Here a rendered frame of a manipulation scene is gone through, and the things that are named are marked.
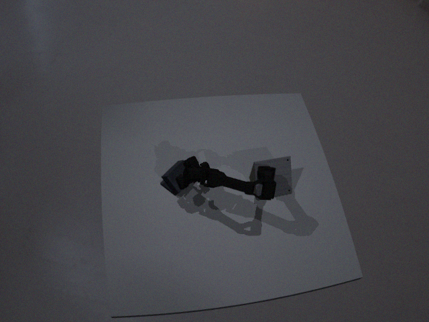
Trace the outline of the dark grey sloped panel with hole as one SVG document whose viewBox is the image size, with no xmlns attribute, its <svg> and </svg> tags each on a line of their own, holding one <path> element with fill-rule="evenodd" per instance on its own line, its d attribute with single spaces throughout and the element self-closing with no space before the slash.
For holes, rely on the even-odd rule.
<svg viewBox="0 0 429 322">
<path fill-rule="evenodd" d="M 161 185 L 168 189 L 172 194 L 177 195 L 182 190 L 179 189 L 178 184 L 176 182 L 176 177 L 183 174 L 183 171 L 185 169 L 183 165 L 184 161 L 179 160 L 177 161 L 169 171 L 167 171 L 163 176 L 161 181 Z"/>
</svg>

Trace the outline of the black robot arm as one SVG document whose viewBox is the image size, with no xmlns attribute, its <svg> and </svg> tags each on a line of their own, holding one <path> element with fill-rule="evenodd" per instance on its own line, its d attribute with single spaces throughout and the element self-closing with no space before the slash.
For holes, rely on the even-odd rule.
<svg viewBox="0 0 429 322">
<path fill-rule="evenodd" d="M 275 168 L 270 166 L 258 166 L 257 178 L 254 182 L 245 182 L 236 178 L 226 176 L 224 172 L 214 168 L 201 168 L 195 156 L 192 156 L 184 161 L 185 169 L 183 177 L 185 181 L 200 181 L 200 185 L 205 187 L 215 188 L 225 186 L 230 189 L 244 192 L 246 195 L 254 195 L 260 200 L 271 200 L 275 195 L 276 182 L 274 181 Z M 207 180 L 207 184 L 205 181 Z M 262 184 L 261 196 L 257 196 L 254 191 L 254 186 Z"/>
</svg>

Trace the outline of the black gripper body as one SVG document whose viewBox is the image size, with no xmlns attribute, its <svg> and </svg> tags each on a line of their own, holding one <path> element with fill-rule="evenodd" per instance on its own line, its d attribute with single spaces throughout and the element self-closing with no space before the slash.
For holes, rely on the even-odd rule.
<svg viewBox="0 0 429 322">
<path fill-rule="evenodd" d="M 203 162 L 203 163 L 200 164 L 200 166 L 202 166 L 202 167 L 200 167 L 199 169 L 201 169 L 201 168 L 210 168 L 210 166 L 208 165 L 208 162 Z M 195 183 L 197 181 L 200 182 L 199 180 L 197 180 L 197 181 L 185 181 L 184 177 L 183 177 L 183 174 L 181 174 L 180 176 L 177 176 L 175 180 L 176 180 L 176 182 L 177 182 L 178 187 L 179 187 L 180 190 L 183 190 L 186 187 L 188 187 L 188 183 L 189 184 L 192 183 L 192 182 Z"/>
</svg>

